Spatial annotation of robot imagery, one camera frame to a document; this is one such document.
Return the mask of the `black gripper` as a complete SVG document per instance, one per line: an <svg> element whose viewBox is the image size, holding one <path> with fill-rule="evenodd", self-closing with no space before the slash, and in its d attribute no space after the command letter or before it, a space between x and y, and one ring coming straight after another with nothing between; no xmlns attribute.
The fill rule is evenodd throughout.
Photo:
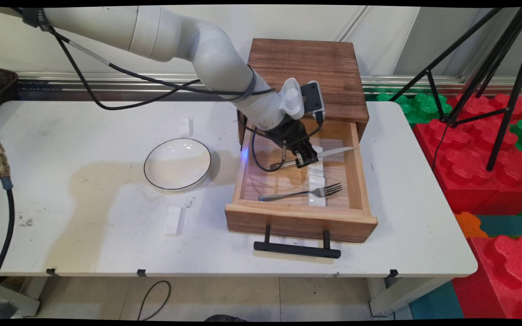
<svg viewBox="0 0 522 326"><path fill-rule="evenodd" d="M310 143L310 136L301 120L288 120L267 131L267 136L278 146L286 144L286 149L296 155L296 167L301 169L317 163L317 152Z"/></svg>

